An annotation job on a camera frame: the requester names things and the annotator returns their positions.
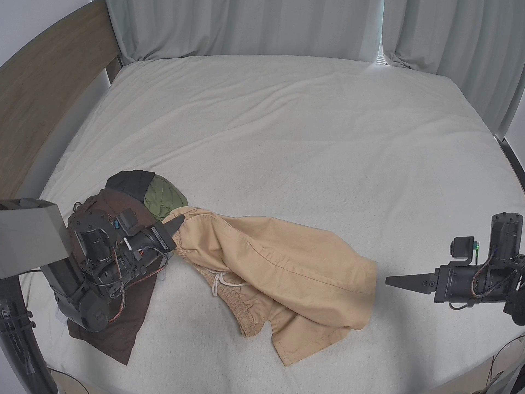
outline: bed frame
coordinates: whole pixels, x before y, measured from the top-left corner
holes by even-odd
[[[106,2],[95,0],[0,67],[0,199],[19,194],[53,130],[103,69],[113,82],[119,54]]]

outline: green clothing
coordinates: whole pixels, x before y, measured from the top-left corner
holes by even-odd
[[[144,196],[144,205],[157,220],[163,220],[172,210],[187,206],[188,201],[166,178],[156,175]]]

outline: fitted sheet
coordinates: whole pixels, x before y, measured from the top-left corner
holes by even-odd
[[[242,338],[228,307],[174,256],[123,366],[69,337],[40,273],[21,276],[49,365],[108,392],[422,392],[522,332],[502,304],[452,311],[384,285],[448,263],[455,236],[476,236],[484,260],[491,216],[525,213],[508,161],[448,78],[296,56],[136,62],[85,121],[42,198],[66,219],[123,169],[166,177],[195,207],[335,232],[377,261],[377,298],[363,330],[284,367],[269,323]]]

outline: curtain fold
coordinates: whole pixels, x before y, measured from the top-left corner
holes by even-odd
[[[106,0],[124,63],[288,54],[374,62],[384,0]]]
[[[450,77],[502,137],[525,82],[525,0],[385,0],[383,52],[389,65]]]

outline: white bed sheet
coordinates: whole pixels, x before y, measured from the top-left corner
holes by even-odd
[[[522,328],[502,304],[455,312],[384,286],[429,273],[492,214],[525,213],[498,144],[447,78],[348,60],[210,56],[125,67],[42,198],[64,219],[120,171],[171,180],[190,205],[329,229],[378,263],[370,324],[284,367],[270,325],[243,339],[205,280],[173,258],[128,366],[68,335],[39,274],[21,277],[44,358],[108,392],[411,393],[480,364]]]

